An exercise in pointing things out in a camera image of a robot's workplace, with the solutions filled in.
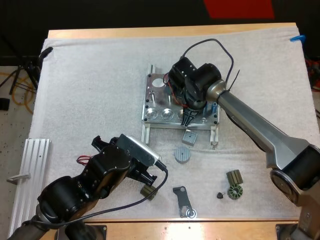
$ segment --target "red panel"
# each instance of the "red panel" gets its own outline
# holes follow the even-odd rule
[[[204,0],[213,19],[274,19],[271,0]]]

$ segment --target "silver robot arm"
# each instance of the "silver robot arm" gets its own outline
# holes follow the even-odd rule
[[[272,182],[302,207],[298,225],[280,239],[320,240],[320,149],[286,135],[227,91],[223,80],[208,88],[206,100],[218,102],[230,120],[266,153]]]

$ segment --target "blue clip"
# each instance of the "blue clip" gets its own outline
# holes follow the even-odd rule
[[[211,107],[213,114],[217,113],[217,108],[218,108],[218,104],[216,102],[213,102]]]
[[[294,36],[293,38],[290,38],[290,41],[291,42],[295,42],[295,41],[298,41],[300,40],[302,44],[305,43],[306,41],[306,36],[305,35],[299,35],[299,36]]]

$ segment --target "table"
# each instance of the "table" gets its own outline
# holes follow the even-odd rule
[[[95,39],[125,37],[172,37],[197,36],[244,32],[251,30],[294,27],[295,23],[258,23],[235,25],[145,27],[145,28],[110,28],[110,29],[71,29],[50,30],[48,38]],[[275,224],[294,223],[291,220],[254,220],[254,219],[212,219],[186,221],[180,218],[168,219],[117,219],[90,220],[89,223],[107,224],[107,238],[117,239],[276,239]],[[42,239],[54,239],[55,231],[49,231]]]

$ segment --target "hole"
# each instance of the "hole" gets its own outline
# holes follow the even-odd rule
[[[156,88],[161,88],[163,87],[165,84],[164,84],[164,81],[162,78],[156,78],[155,80],[153,80],[152,82],[152,86],[156,87]]]

